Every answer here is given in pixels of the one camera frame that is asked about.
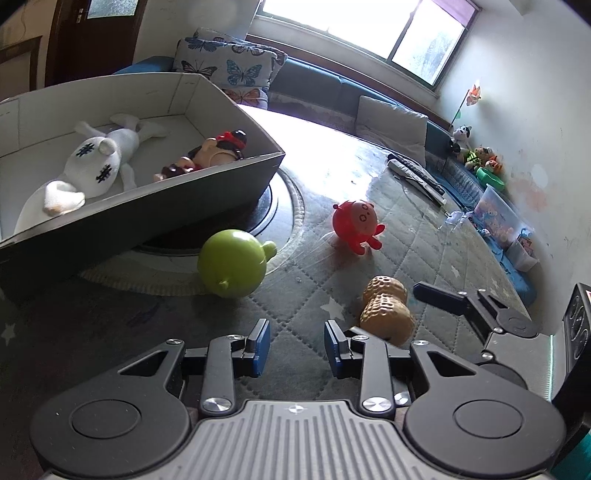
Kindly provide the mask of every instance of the door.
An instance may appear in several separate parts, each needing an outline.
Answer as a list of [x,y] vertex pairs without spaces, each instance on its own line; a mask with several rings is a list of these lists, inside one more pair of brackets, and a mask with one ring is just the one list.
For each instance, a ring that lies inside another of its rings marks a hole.
[[146,1],[58,1],[54,65],[46,84],[109,75],[131,65]]

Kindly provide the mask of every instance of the cardboard box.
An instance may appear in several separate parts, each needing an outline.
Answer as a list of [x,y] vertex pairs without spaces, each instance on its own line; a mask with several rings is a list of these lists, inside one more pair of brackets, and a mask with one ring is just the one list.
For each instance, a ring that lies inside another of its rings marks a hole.
[[[13,235],[29,196],[63,171],[84,140],[84,120],[104,132],[128,113],[167,127],[130,165],[137,189],[117,178],[106,195]],[[205,138],[241,129],[245,159],[153,183],[152,176]],[[182,225],[256,200],[284,151],[221,90],[200,75],[137,73],[65,83],[0,103],[0,287],[20,303],[40,288]]]

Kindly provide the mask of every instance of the green ball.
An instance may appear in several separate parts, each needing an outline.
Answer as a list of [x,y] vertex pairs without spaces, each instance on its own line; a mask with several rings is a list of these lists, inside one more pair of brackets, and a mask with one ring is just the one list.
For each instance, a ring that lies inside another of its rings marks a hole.
[[245,297],[256,290],[277,254],[273,242],[261,243],[242,230],[223,230],[204,244],[197,269],[205,287],[223,298]]

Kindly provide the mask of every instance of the red toy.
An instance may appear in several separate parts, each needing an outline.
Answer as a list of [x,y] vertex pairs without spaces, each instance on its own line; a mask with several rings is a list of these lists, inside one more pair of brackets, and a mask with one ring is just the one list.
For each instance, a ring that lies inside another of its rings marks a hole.
[[382,248],[382,242],[374,238],[374,235],[382,233],[386,226],[378,223],[374,206],[371,203],[357,200],[355,202],[343,202],[333,205],[333,228],[335,233],[343,239],[351,250],[358,255],[365,253],[361,246],[367,242],[374,250]]

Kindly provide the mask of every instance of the screw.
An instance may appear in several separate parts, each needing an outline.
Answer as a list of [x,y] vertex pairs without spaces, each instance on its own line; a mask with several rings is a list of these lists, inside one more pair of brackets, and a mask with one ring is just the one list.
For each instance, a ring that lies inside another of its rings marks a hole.
[[232,402],[223,397],[207,398],[203,402],[203,408],[207,411],[220,412],[230,410]]
[[363,407],[369,411],[382,412],[392,408],[392,402],[383,397],[371,397],[364,400]]
[[410,403],[410,395],[408,392],[397,393],[396,395],[394,395],[394,401],[396,402],[396,405],[402,407],[407,403]]

